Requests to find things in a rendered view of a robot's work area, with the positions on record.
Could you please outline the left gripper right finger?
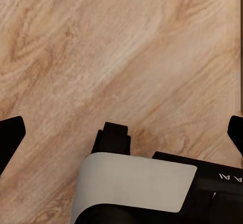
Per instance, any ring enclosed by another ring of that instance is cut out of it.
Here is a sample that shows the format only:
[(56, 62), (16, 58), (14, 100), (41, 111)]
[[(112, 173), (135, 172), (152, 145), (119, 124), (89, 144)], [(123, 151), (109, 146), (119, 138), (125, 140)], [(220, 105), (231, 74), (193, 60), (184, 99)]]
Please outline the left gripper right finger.
[(227, 133), (243, 155), (243, 117), (232, 116)]

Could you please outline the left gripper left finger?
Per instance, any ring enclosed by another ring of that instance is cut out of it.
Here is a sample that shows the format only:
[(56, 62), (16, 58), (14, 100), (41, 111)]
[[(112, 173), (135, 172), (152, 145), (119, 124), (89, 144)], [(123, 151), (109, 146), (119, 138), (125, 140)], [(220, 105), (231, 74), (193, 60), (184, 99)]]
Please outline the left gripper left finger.
[(25, 135), (25, 125), (21, 116), (0, 121), (0, 175)]

